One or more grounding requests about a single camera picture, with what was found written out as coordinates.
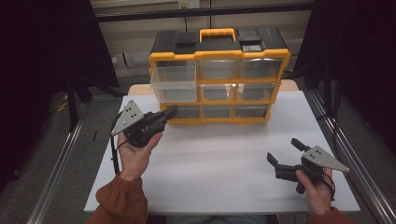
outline carrying handle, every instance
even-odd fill
[[[199,32],[199,42],[202,43],[204,35],[230,35],[233,37],[233,41],[236,41],[235,30],[233,28],[224,29],[203,29]]]

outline gray carpet floor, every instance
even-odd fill
[[[123,77],[120,79],[121,87],[118,91],[127,92],[132,83],[148,83],[148,78]],[[297,83],[301,89],[304,88],[301,80],[297,80]],[[78,140],[64,167],[43,223],[83,223],[90,216],[83,212],[83,207],[106,149],[112,121],[109,118],[116,116],[121,102],[121,98],[108,96],[103,91],[91,91],[94,100],[89,105],[87,118],[82,124]],[[59,103],[53,102],[52,107],[57,107]],[[332,145],[332,135],[324,121],[320,119],[318,123]],[[396,178],[395,155],[386,147],[381,136],[367,128],[364,117],[344,95],[338,110],[338,123],[372,178],[395,208],[396,186],[392,181]],[[68,136],[68,129],[67,108],[50,114],[46,128],[30,150],[28,159],[20,167],[21,177],[8,181],[0,193],[0,223],[26,223],[58,160]],[[340,156],[347,165],[345,156]],[[348,215],[357,223],[384,223],[353,172],[348,180],[353,183],[350,186],[361,207],[360,212]],[[280,215],[278,218],[280,223],[305,223],[305,215],[302,214]]]

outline brown sleeve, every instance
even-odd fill
[[[326,213],[323,216],[309,216],[308,224],[354,224],[355,221],[349,217],[343,215],[338,211],[338,209],[332,207],[330,213]]]
[[[96,192],[99,206],[88,223],[146,223],[148,200],[142,179],[126,181],[120,174]]]

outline yellow and black storage box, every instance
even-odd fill
[[[150,86],[174,124],[267,122],[288,51],[275,27],[161,31],[149,56]]]

